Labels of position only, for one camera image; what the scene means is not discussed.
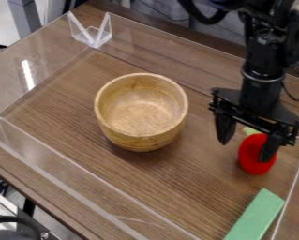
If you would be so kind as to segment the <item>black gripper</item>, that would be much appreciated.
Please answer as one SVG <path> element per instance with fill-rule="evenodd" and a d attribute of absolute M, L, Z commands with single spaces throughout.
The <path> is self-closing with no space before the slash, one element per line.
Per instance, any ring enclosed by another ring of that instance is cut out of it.
<path fill-rule="evenodd" d="M 216 138 L 226 145 L 238 123 L 255 128 L 268 135 L 258 161 L 270 162 L 282 145 L 295 145 L 299 134 L 299 116 L 280 101 L 287 72 L 264 73 L 243 68 L 242 76 L 240 89 L 210 89 Z"/>

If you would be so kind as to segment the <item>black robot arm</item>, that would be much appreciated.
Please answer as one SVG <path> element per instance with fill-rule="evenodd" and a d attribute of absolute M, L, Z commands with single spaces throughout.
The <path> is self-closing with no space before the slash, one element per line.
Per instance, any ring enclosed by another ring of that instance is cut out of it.
<path fill-rule="evenodd" d="M 214 87 L 210 110 L 220 143 L 230 141 L 238 124 L 267 135 L 258 157 L 267 162 L 282 146 L 295 144 L 299 134 L 299 116 L 280 100 L 288 91 L 287 71 L 299 62 L 299 0 L 210 0 L 211 16 L 194 0 L 178 2 L 204 25 L 219 23 L 232 11 L 238 13 L 247 48 L 242 87 Z"/>

